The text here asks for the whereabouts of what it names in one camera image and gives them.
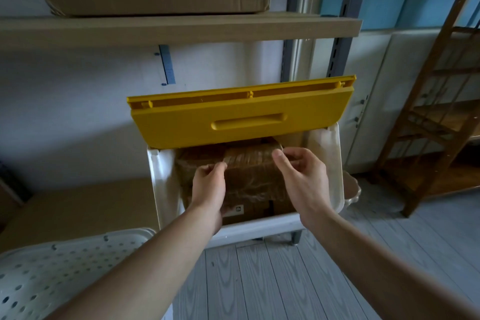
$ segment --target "yellow lid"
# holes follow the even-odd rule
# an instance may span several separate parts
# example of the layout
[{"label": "yellow lid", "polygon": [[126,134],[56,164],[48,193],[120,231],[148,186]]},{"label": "yellow lid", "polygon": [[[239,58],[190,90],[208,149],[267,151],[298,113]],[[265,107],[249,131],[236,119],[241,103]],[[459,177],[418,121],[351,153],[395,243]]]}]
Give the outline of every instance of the yellow lid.
[{"label": "yellow lid", "polygon": [[127,98],[150,147],[199,146],[328,127],[343,114],[356,77]]}]

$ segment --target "white perforated basket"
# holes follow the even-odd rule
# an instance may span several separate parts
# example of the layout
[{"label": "white perforated basket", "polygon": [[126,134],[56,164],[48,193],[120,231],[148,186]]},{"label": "white perforated basket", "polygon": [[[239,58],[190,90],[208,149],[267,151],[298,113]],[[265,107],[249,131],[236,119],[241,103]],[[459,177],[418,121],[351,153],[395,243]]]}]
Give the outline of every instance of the white perforated basket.
[{"label": "white perforated basket", "polygon": [[0,319],[39,320],[98,280],[155,232],[129,229],[0,256]]}]

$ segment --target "slotted metal post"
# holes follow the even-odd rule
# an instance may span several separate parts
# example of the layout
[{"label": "slotted metal post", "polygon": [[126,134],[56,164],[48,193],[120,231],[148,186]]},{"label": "slotted metal post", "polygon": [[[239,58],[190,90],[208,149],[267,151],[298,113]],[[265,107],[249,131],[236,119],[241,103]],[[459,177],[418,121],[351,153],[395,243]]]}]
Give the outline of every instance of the slotted metal post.
[{"label": "slotted metal post", "polygon": [[[363,0],[343,0],[339,17],[358,18]],[[343,76],[349,56],[352,38],[335,38],[328,63],[328,78]]]}]

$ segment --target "wooden floor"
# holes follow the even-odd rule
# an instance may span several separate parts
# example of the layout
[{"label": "wooden floor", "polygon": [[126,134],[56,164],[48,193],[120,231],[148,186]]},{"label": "wooden floor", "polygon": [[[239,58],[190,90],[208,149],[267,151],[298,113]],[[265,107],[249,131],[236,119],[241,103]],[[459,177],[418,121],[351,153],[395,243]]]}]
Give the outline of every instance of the wooden floor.
[{"label": "wooden floor", "polygon": [[[399,215],[395,192],[360,180],[342,216],[401,259],[480,306],[480,191]],[[313,235],[205,250],[175,298],[174,319],[379,319]]]}]

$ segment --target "handwritten label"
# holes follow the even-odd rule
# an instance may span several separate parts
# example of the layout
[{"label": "handwritten label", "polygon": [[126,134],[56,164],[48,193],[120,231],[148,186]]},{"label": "handwritten label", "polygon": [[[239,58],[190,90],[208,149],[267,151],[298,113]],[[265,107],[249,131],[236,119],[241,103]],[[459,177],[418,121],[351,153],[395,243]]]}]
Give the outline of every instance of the handwritten label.
[{"label": "handwritten label", "polygon": [[236,207],[234,207],[230,211],[227,211],[222,216],[224,218],[226,218],[228,216],[243,215],[243,214],[245,214],[245,212],[243,211],[243,205],[237,205]]}]

